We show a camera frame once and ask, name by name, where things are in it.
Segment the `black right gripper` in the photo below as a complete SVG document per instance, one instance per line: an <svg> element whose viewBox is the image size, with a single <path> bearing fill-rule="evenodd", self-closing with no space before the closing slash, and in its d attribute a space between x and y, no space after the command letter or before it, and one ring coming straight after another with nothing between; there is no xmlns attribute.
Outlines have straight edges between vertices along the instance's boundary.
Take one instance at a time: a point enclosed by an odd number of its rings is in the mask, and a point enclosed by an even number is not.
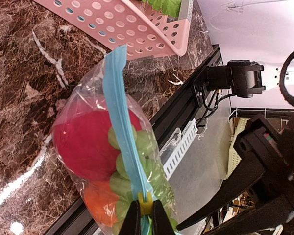
<svg viewBox="0 0 294 235"><path fill-rule="evenodd" d="M246 235L279 225L294 234L294 115L282 133L263 116L251 118L234 148L240 163L215 196L177 229L200 222L247 192L254 206L217 226L211 234Z"/></svg>

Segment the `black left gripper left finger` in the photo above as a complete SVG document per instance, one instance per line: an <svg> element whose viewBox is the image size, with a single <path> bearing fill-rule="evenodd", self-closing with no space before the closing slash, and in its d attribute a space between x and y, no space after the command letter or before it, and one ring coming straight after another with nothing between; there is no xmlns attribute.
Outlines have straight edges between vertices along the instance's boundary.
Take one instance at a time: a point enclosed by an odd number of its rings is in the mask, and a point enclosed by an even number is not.
<svg viewBox="0 0 294 235"><path fill-rule="evenodd" d="M141 208L139 201L132 201L124 219L119 235L141 234Z"/></svg>

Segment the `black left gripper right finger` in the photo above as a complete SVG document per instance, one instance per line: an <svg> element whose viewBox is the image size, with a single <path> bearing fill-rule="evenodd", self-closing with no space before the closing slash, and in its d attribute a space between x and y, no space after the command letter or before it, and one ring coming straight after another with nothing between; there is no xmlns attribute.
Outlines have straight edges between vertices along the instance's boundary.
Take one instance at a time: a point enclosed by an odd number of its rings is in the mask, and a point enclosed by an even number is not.
<svg viewBox="0 0 294 235"><path fill-rule="evenodd" d="M153 201L151 218L153 235L175 235L160 200Z"/></svg>

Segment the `green grape bunch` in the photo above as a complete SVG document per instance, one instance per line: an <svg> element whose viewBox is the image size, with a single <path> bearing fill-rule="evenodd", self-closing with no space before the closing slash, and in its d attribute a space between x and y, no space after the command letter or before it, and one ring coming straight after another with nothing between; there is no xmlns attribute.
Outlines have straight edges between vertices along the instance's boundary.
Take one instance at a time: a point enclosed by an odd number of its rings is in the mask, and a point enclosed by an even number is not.
<svg viewBox="0 0 294 235"><path fill-rule="evenodd" d="M130 202L137 199L138 193L151 194L153 200L162 202L172 228L176 231L178 222L175 219L174 191L166 179L166 175L159 158L159 149L154 133L151 130L132 126L136 149L139 156L140 173L128 176L124 163L129 163L128 157L120 154L116 159L116 172L110 177L110 188L120 198L116 203L118 221L112 226L113 234L120 232L121 226L128 212Z"/></svg>

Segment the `orange persimmon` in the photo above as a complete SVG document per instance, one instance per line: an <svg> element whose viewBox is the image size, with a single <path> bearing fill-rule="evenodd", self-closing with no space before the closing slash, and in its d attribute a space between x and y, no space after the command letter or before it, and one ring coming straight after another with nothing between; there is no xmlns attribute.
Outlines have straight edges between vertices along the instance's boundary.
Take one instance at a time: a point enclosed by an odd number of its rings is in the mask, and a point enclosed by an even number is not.
<svg viewBox="0 0 294 235"><path fill-rule="evenodd" d="M83 197L96 222L112 227L118 221L116 203L119 196L111 190L109 182L97 182L97 184L88 185L84 189Z"/></svg>

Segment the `clear zip bag blue zipper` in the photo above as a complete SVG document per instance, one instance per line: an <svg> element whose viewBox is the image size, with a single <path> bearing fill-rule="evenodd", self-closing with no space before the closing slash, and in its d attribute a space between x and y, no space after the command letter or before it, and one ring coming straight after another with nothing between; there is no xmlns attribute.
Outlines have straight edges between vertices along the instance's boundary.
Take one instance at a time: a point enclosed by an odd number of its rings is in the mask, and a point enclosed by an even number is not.
<svg viewBox="0 0 294 235"><path fill-rule="evenodd" d="M119 46L73 89L52 126L58 159L106 235L139 222L143 235L174 235L175 196L152 126L124 88Z"/></svg>

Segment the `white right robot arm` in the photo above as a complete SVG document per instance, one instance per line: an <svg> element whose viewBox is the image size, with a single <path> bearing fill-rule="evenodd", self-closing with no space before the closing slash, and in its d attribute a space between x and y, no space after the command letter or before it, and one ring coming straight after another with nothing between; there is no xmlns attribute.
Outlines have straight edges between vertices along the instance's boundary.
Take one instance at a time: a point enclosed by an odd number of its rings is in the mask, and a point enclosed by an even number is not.
<svg viewBox="0 0 294 235"><path fill-rule="evenodd" d="M294 85L294 51L280 69L279 89L294 107L287 89ZM216 195L181 222L188 228L246 192L254 205L210 231L212 235L246 235L294 221L294 114L281 133L263 115L252 117L233 144L241 160Z"/></svg>

